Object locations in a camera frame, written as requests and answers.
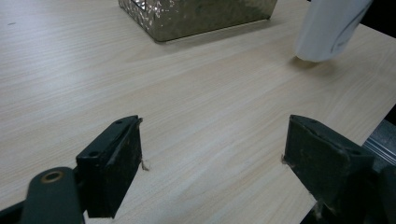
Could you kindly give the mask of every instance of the light wood surface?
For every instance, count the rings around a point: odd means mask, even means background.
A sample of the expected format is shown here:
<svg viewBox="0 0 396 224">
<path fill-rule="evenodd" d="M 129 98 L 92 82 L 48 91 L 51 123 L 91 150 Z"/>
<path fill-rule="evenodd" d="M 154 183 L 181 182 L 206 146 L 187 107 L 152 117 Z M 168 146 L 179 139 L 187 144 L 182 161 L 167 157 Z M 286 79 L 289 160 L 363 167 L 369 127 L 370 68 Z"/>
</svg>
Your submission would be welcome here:
<svg viewBox="0 0 396 224">
<path fill-rule="evenodd" d="M 0 209 L 137 114 L 151 170 L 88 223 L 299 223 L 315 201 L 280 162 L 289 115 L 362 144 L 396 103 L 394 38 L 360 26 L 326 63 L 293 56 L 307 7 L 159 45 L 116 0 L 2 1 Z"/>
</svg>

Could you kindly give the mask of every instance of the metal box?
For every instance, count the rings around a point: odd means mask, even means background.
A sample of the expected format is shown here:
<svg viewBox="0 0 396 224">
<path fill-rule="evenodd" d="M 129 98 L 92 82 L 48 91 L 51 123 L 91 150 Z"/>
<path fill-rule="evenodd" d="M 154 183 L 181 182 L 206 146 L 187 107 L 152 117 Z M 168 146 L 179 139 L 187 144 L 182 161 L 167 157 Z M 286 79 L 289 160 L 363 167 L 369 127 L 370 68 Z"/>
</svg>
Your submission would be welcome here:
<svg viewBox="0 0 396 224">
<path fill-rule="evenodd" d="M 276 0 L 119 0 L 158 42 L 268 20 Z"/>
</svg>

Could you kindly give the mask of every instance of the white cylinder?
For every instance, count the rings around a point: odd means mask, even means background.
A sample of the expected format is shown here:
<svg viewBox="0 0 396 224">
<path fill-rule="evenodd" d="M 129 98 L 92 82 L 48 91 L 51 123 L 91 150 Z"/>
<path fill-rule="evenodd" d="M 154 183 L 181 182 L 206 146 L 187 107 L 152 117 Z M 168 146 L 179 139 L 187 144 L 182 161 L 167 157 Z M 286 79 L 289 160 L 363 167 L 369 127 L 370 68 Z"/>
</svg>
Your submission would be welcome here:
<svg viewBox="0 0 396 224">
<path fill-rule="evenodd" d="M 312 0 L 295 44 L 296 56 L 323 62 L 341 53 L 373 0 Z"/>
</svg>

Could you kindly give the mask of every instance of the silver textured box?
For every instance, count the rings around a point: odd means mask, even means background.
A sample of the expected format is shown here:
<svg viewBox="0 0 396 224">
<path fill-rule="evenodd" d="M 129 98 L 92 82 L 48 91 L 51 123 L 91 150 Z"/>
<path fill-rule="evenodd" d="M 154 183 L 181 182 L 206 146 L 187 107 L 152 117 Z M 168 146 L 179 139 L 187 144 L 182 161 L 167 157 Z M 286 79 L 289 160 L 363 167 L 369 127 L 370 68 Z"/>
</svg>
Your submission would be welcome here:
<svg viewBox="0 0 396 224">
<path fill-rule="evenodd" d="M 156 41 L 268 20 L 276 0 L 119 0 Z"/>
</svg>

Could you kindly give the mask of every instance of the wood grain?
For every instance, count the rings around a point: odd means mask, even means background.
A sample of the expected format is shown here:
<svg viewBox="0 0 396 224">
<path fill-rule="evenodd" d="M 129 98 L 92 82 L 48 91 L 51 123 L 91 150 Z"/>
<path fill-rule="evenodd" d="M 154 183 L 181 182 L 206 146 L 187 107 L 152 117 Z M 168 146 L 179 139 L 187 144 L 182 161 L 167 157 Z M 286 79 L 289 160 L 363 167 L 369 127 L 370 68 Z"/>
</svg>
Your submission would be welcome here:
<svg viewBox="0 0 396 224">
<path fill-rule="evenodd" d="M 279 0 L 270 21 L 156 44 L 117 1 L 3 1 L 0 209 L 137 114 L 150 172 L 114 220 L 89 223 L 299 223 L 314 200 L 280 163 L 289 115 L 362 144 L 396 103 L 389 36 L 360 26 L 326 63 L 294 57 L 307 7 Z"/>
</svg>

